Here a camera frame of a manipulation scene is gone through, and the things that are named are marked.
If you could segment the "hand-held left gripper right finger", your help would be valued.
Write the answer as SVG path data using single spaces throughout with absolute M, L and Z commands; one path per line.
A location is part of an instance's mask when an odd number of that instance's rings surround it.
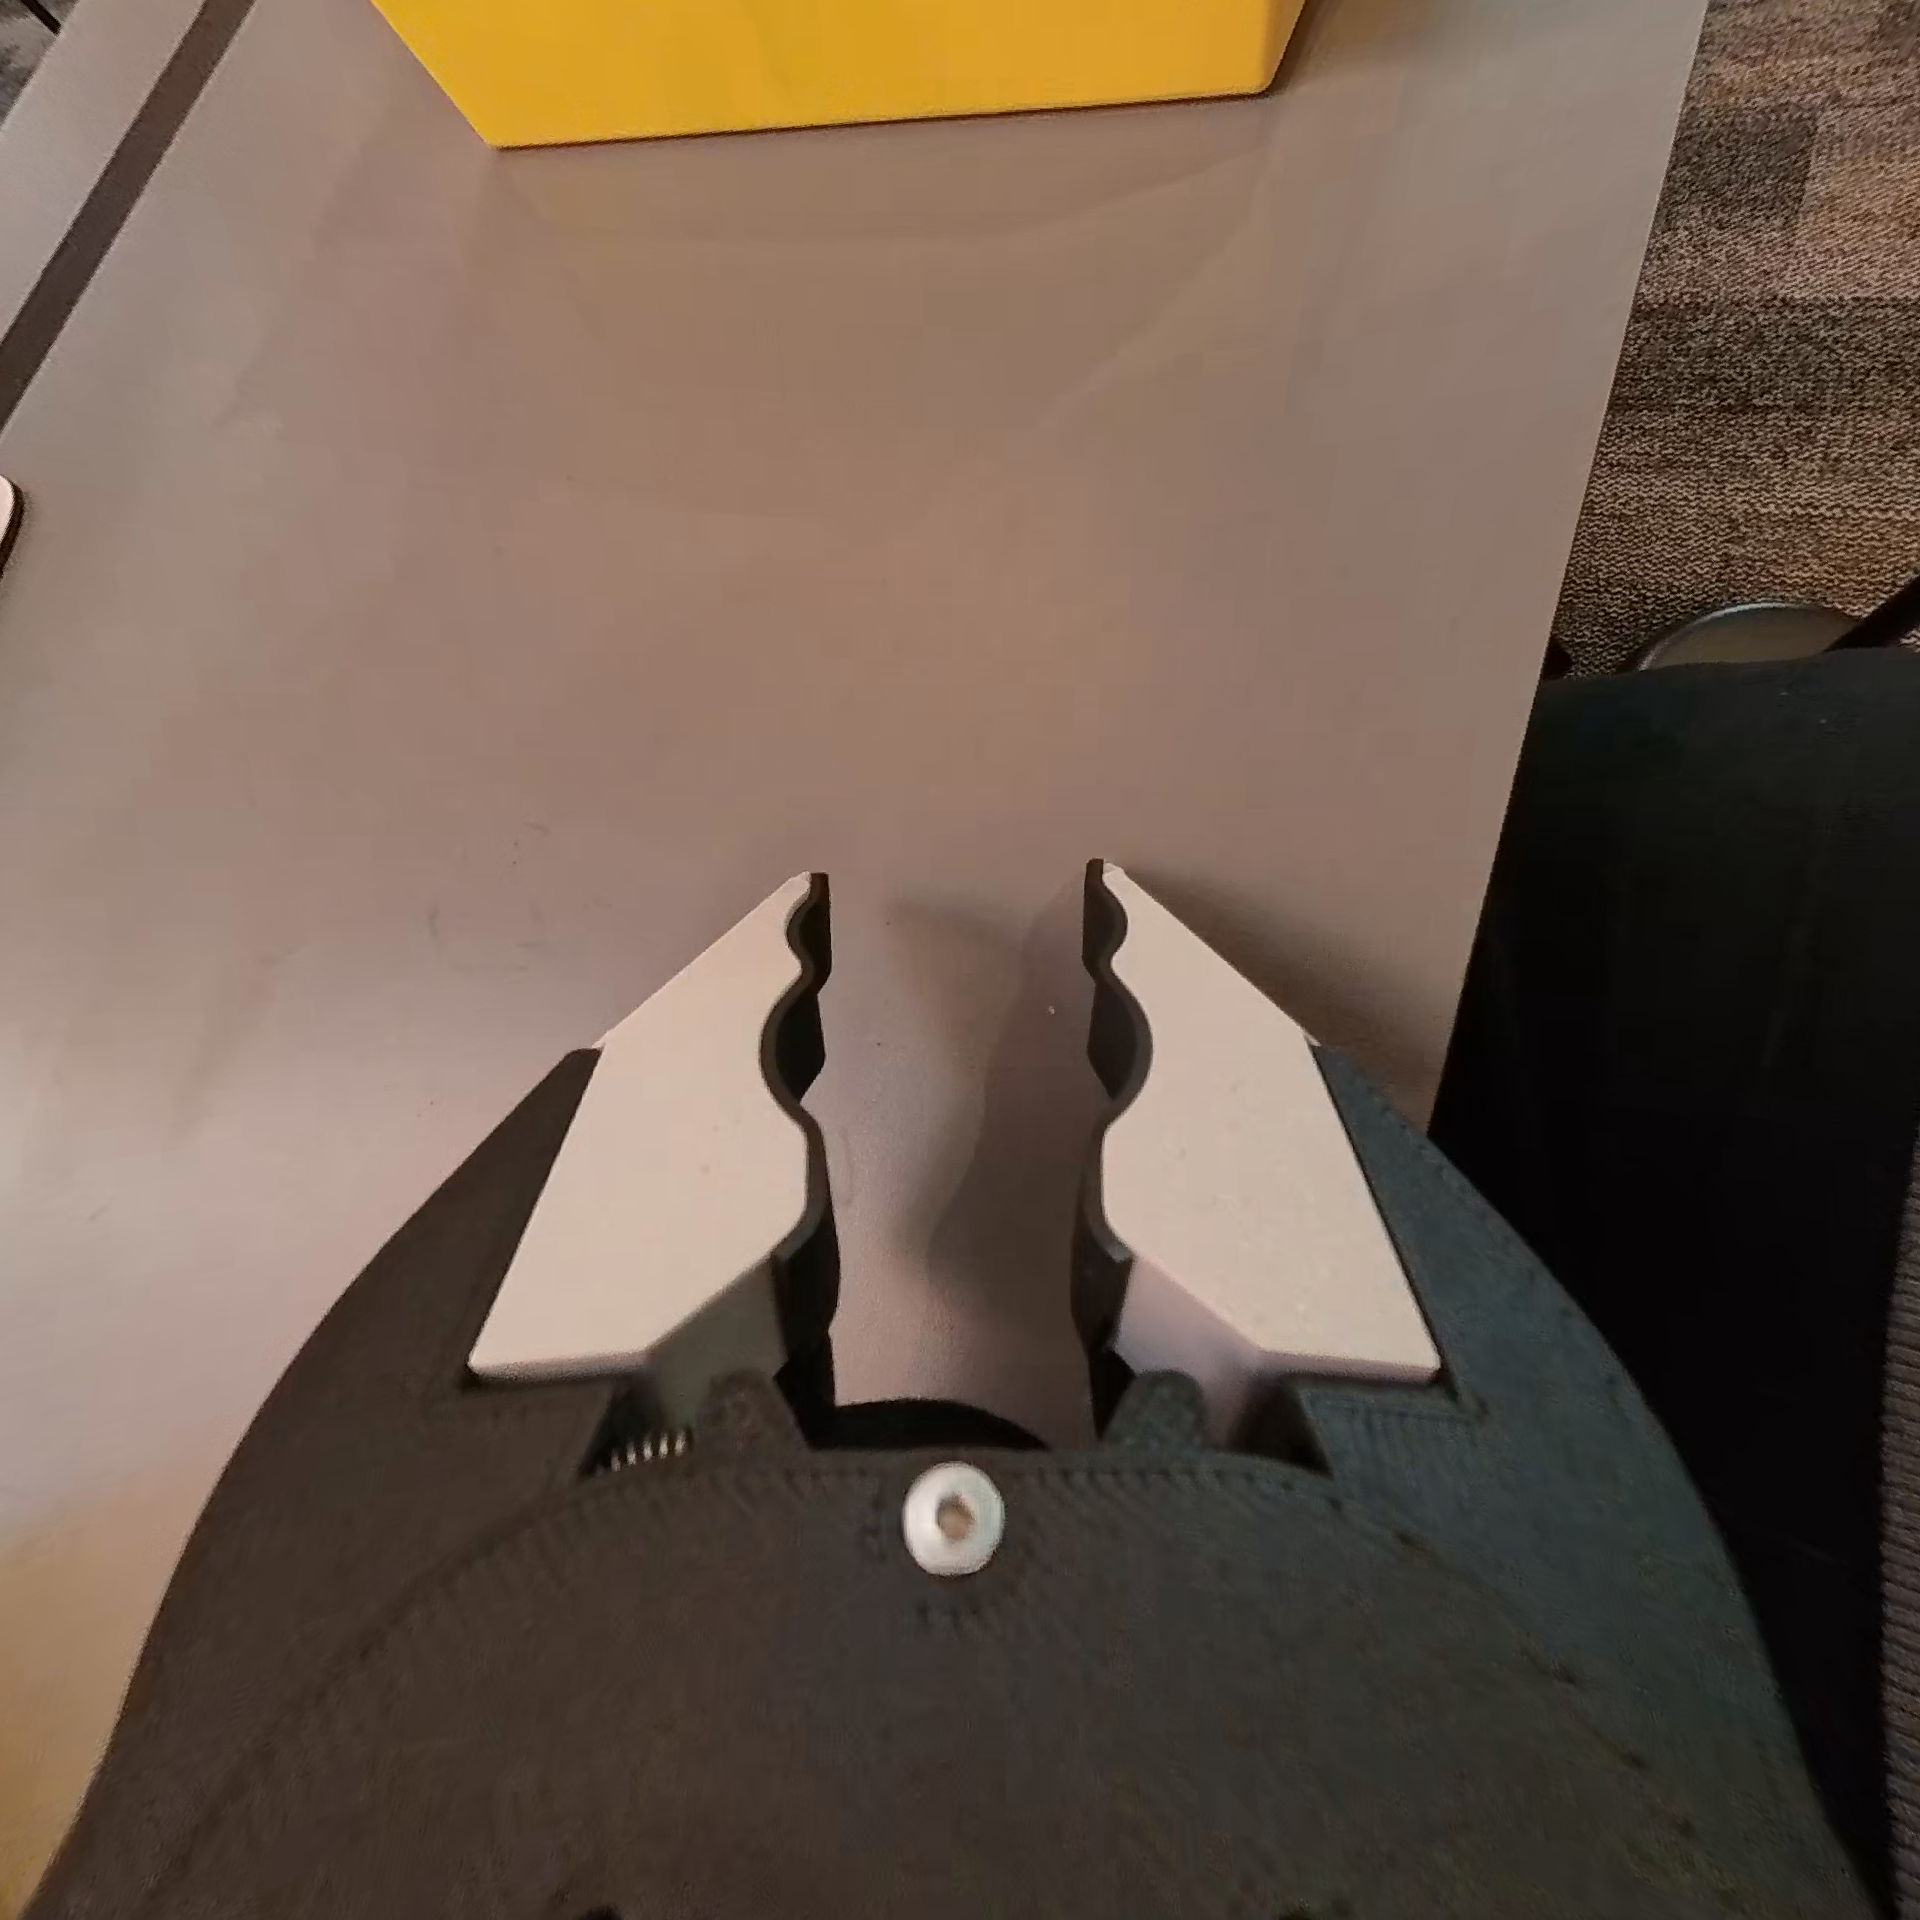
M 1312 1037 L 1121 865 L 1091 859 L 1096 1122 L 1072 1321 L 1096 1424 L 1185 1377 L 1256 1449 L 1297 1384 L 1426 1390 L 1446 1362 Z

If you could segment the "yellow plastic bin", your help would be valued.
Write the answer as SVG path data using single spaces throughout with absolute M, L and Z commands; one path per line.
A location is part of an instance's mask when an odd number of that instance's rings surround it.
M 1248 98 L 1306 2 L 378 2 L 499 151 Z

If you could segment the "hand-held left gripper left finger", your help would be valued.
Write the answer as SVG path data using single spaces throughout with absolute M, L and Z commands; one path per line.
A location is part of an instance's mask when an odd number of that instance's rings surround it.
M 626 1013 L 593 1055 L 470 1369 L 615 1379 L 690 1421 L 736 1373 L 833 1374 L 823 1133 L 830 882 L 806 871 Z

